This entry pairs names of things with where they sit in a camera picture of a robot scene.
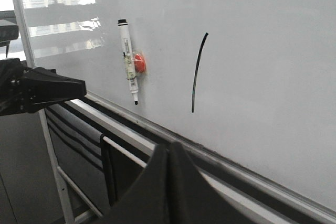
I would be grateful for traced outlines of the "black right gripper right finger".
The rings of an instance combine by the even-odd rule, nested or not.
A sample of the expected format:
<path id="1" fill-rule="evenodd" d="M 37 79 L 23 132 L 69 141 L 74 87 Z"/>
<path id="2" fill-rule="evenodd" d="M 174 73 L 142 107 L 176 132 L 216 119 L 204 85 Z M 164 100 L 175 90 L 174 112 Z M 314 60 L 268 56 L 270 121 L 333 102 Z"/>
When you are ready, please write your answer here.
<path id="1" fill-rule="evenodd" d="M 170 144 L 167 171 L 171 223 L 252 223 L 206 181 L 178 142 Z"/>

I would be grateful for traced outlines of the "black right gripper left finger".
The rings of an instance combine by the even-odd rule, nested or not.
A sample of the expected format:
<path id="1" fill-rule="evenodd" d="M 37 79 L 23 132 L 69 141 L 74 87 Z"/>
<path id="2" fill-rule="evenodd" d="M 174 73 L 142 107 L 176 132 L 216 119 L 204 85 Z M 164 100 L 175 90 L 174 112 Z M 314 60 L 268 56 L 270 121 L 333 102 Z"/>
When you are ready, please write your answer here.
<path id="1" fill-rule="evenodd" d="M 167 150 L 158 145 L 131 188 L 95 223 L 169 223 L 166 175 Z"/>

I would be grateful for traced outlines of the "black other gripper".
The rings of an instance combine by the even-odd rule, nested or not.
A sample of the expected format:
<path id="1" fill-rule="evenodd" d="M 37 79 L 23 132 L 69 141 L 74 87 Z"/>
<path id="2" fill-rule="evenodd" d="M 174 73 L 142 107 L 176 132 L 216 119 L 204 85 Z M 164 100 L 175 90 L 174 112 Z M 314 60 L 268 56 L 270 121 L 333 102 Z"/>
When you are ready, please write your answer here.
<path id="1" fill-rule="evenodd" d="M 86 94 L 83 80 L 42 67 L 31 69 L 18 58 L 1 60 L 1 116 L 35 113 Z"/>

